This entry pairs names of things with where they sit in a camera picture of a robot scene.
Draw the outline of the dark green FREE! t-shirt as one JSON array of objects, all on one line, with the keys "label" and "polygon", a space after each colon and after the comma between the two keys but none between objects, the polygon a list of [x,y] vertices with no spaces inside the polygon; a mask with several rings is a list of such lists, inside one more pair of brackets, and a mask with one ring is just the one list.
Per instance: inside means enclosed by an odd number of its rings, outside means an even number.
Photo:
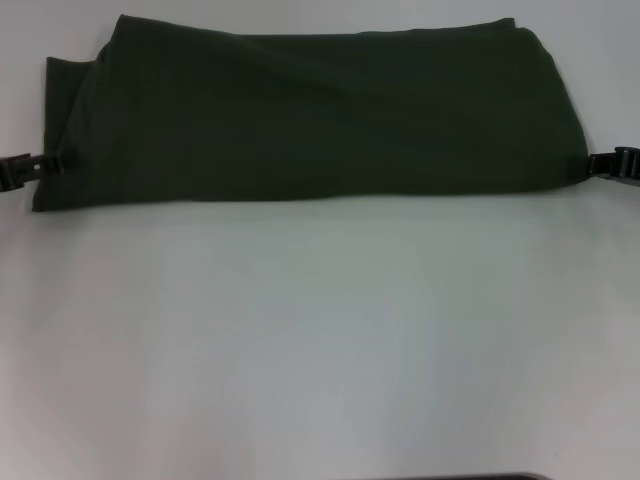
[{"label": "dark green FREE! t-shirt", "polygon": [[173,201],[502,194],[585,180],[551,55],[511,19],[238,35],[123,16],[46,67],[36,212]]}]

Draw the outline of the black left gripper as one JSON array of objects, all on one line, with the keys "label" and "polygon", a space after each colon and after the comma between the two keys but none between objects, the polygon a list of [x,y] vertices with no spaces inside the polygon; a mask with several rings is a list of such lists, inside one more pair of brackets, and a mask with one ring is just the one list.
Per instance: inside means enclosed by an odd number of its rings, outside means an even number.
[{"label": "black left gripper", "polygon": [[33,176],[60,176],[76,169],[77,165],[75,151],[0,158],[0,193],[23,188]]}]

